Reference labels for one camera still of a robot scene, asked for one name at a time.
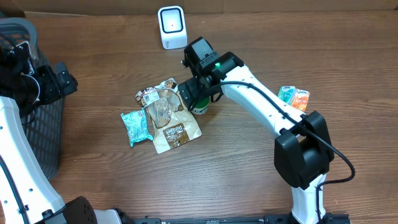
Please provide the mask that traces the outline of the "green lid jar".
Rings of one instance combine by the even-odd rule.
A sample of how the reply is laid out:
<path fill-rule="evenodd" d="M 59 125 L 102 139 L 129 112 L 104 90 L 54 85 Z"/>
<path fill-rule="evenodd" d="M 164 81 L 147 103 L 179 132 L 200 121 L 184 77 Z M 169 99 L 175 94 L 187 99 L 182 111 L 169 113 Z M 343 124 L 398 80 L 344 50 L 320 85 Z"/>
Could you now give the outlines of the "green lid jar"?
<path fill-rule="evenodd" d="M 195 107 L 192 109 L 192 113 L 196 115 L 205 114 L 208 111 L 209 103 L 210 98 L 204 98 L 195 105 Z"/>

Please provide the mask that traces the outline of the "brown cookie bag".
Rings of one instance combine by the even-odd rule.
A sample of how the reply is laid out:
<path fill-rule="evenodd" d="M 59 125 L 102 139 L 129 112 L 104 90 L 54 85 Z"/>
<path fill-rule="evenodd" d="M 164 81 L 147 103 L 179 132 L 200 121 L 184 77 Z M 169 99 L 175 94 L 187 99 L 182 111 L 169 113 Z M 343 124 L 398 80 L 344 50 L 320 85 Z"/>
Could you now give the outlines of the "brown cookie bag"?
<path fill-rule="evenodd" d="M 202 135 L 173 78 L 138 91 L 136 100 L 148 113 L 154 126 L 153 143 L 157 153 L 174 149 Z"/>

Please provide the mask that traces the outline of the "teal tissue pack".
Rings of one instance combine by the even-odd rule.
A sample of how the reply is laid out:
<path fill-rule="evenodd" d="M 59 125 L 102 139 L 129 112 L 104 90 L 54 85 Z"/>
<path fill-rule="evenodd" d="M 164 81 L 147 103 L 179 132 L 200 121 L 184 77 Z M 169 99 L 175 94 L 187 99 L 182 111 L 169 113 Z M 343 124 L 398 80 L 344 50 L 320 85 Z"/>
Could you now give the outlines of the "teal tissue pack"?
<path fill-rule="evenodd" d="M 281 99 L 283 102 L 291 105 L 296 92 L 297 89 L 294 86 L 281 86 L 278 92 L 278 98 Z"/>

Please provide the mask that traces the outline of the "teal snack bar wrapper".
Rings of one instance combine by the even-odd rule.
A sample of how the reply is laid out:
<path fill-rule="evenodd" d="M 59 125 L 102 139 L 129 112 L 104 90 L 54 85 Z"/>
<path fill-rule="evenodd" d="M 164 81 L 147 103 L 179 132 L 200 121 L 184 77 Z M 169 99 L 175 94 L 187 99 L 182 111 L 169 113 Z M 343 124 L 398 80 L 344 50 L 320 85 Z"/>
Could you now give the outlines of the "teal snack bar wrapper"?
<path fill-rule="evenodd" d="M 129 144 L 131 147 L 135 143 L 144 140 L 153 140 L 153 136 L 149 133 L 146 112 L 144 108 L 132 111 L 128 114 L 121 113 L 121 119 L 127 129 Z"/>

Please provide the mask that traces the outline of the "orange tissue pack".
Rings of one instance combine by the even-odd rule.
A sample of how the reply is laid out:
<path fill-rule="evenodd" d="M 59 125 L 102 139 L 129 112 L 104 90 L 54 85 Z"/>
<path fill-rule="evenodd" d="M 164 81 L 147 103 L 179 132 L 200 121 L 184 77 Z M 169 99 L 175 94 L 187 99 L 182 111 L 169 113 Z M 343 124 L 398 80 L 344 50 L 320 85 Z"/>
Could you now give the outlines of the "orange tissue pack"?
<path fill-rule="evenodd" d="M 305 111 L 307 109 L 309 97 L 310 97 L 309 91 L 297 89 L 291 106 L 294 107 L 295 109 Z"/>

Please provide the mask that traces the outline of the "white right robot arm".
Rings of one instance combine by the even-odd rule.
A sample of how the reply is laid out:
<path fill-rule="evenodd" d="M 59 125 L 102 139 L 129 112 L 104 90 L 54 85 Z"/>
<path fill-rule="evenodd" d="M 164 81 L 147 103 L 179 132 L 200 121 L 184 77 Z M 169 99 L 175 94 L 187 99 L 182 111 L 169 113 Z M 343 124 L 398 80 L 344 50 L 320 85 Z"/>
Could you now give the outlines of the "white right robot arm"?
<path fill-rule="evenodd" d="M 326 121 L 317 112 L 306 115 L 265 87 L 232 52 L 219 55 L 202 37 L 184 49 L 182 64 L 192 78 L 178 89 L 189 111 L 202 101 L 222 96 L 235 101 L 256 118 L 275 139 L 274 165 L 291 186 L 293 223 L 325 223 L 322 182 L 333 160 Z"/>

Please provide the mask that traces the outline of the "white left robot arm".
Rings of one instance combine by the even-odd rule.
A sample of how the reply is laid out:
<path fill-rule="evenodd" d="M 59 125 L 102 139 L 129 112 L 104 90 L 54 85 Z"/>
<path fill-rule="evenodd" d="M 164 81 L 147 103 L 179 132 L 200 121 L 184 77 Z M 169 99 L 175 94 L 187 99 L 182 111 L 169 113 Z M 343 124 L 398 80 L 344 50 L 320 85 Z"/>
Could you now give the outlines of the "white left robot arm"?
<path fill-rule="evenodd" d="M 29 41 L 1 41 L 1 205 L 7 223 L 121 223 L 118 210 L 95 210 L 84 197 L 66 203 L 46 178 L 32 149 L 55 133 L 53 116 L 39 123 L 38 108 L 76 92 L 78 83 L 60 63 L 35 65 Z M 25 127 L 50 137 L 29 141 Z"/>

